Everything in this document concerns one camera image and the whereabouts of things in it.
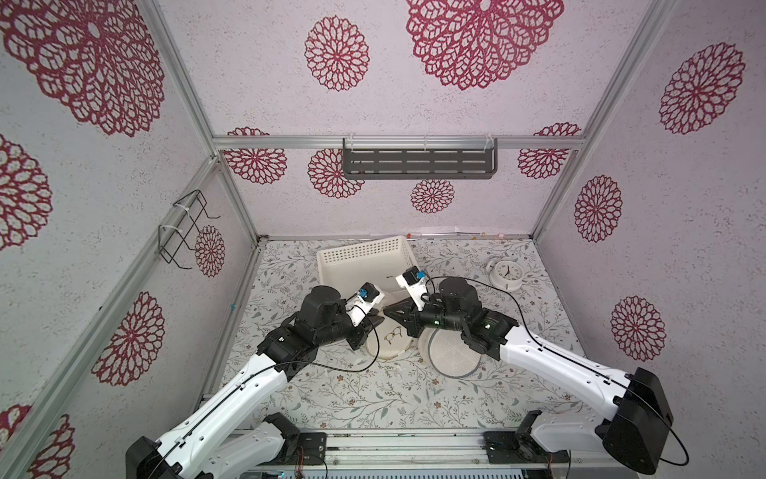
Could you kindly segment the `white round plate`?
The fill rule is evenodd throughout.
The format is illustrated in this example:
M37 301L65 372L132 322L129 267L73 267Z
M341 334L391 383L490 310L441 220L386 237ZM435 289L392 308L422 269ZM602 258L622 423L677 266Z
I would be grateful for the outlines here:
M387 293L381 301L378 309L380 315L384 317L384 321L376 327L380 342L376 341L374 333L370 333L363 347L363 350L370 357L375 357L375 354L378 354L379 360L394 360L401 357L411 347L413 338L407 335L406 329L383 313L384 307L389 307L389 305L403 301L403 299L410 299L410 297L407 291L400 289L395 293Z

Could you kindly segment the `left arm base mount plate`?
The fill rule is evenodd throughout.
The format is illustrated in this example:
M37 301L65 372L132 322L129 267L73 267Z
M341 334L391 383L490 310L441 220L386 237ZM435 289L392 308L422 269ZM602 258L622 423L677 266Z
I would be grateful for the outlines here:
M263 466L325 465L326 451L326 433L299 433L287 439L277 457Z

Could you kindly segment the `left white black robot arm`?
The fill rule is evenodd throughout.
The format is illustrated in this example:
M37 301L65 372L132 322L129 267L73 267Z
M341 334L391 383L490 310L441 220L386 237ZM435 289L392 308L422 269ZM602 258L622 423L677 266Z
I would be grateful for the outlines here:
M152 440L141 437L126 452L129 478L235 478L278 457L291 457L299 430L275 413L255 430L231 438L261 403L313 365L323 345L346 341L360 349L382 319L385 297L365 283L350 299L333 287L314 287L301 308L273 329L228 384L178 426Z

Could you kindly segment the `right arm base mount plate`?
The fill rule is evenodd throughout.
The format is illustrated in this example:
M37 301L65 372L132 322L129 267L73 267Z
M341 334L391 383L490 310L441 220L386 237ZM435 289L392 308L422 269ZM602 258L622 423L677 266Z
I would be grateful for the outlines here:
M483 433L485 450L491 464L567 464L566 451L550 452L540 447L532 436L515 431L486 431Z

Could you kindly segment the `white perforated plastic basket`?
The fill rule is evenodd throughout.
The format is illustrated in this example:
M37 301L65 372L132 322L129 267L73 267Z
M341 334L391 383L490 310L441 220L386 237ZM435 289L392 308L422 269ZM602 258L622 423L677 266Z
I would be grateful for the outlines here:
M385 293L401 291L395 277L418 265L404 236L323 249L316 259L321 285L333 287L345 299L365 283Z

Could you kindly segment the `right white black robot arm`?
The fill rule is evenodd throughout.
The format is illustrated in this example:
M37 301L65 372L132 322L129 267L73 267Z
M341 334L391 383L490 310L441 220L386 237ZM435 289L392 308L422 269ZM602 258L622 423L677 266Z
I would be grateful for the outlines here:
M636 473L656 473L674 431L667 397L654 373L642 367L633 373L606 367L534 335L522 317L484 307L474 279L441 277L435 291L429 291L425 273L413 267L395 281L409 297L384 313L410 337L425 329L457 331L472 351L526 369L592 409L594 418L575 414L556 419L530 412L518 431L538 449L604 452Z

